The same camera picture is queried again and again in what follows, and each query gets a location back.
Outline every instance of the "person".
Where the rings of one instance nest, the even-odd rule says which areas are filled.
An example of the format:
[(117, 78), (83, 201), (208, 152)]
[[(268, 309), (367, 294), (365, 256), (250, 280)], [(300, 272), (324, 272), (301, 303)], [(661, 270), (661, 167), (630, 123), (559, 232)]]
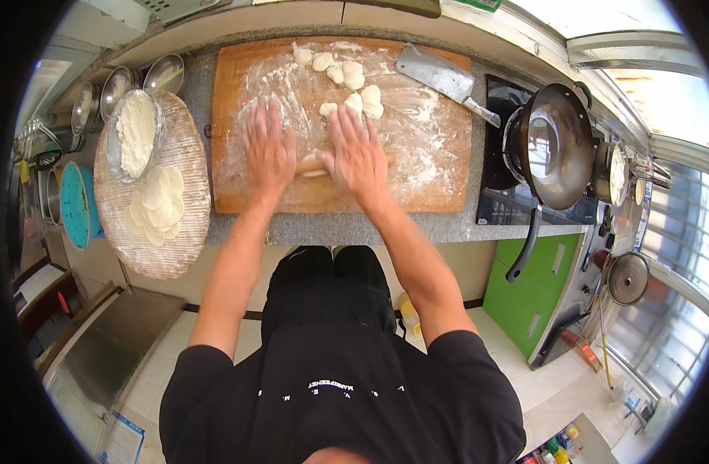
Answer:
[(437, 249), (396, 204), (375, 126), (340, 106), (331, 177), (378, 229), (418, 312), (427, 354), (395, 334), (383, 270), (368, 246), (302, 246), (269, 283), (262, 347), (234, 365), (267, 226), (295, 175), (295, 133), (274, 103), (244, 125), (248, 209), (211, 269), (189, 348), (162, 399), (174, 462), (514, 462), (522, 410), (463, 308)]

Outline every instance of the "rolling pin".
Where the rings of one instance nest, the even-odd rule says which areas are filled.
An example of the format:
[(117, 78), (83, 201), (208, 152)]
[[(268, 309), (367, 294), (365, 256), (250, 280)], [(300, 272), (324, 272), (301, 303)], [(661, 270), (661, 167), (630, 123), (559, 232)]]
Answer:
[[(388, 167), (395, 165), (396, 155), (393, 153), (386, 153), (386, 162), (388, 163)], [(323, 163), (319, 160), (298, 162), (295, 165), (295, 175), (302, 174), (304, 172), (321, 170), (326, 171), (326, 166), (324, 166)]]

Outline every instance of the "round wooden board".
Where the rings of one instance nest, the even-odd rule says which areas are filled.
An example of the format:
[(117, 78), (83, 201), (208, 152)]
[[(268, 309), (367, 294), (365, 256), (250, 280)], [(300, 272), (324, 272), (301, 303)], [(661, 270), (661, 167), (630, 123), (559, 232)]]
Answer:
[(152, 90), (164, 113), (165, 138), (156, 162), (173, 165), (184, 179), (184, 216), (179, 235), (164, 246), (151, 244), (145, 235), (134, 237), (125, 226), (125, 208), (137, 184), (115, 180), (105, 156), (107, 127), (97, 143), (94, 159), (94, 196), (104, 235), (130, 269), (149, 278), (177, 278), (187, 272), (205, 247), (210, 226), (211, 193), (205, 148), (187, 106), (176, 95)]

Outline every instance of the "teal bowl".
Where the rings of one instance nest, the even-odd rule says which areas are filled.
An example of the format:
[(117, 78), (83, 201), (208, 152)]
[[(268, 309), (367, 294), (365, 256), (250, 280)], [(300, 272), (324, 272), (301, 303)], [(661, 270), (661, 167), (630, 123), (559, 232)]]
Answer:
[(101, 229), (92, 170), (73, 161), (66, 164), (61, 176), (61, 217), (66, 235), (77, 249), (87, 248)]

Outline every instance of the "cleaver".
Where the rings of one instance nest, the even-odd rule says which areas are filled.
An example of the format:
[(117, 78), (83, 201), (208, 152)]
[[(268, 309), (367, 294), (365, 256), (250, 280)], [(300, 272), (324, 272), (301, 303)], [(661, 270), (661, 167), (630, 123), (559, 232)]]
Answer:
[(407, 43), (396, 62), (396, 71), (455, 100), (485, 119), (490, 125), (496, 128), (501, 126), (501, 118), (498, 114), (480, 106), (470, 97), (473, 81), (475, 81), (473, 76), (451, 61), (423, 47)]

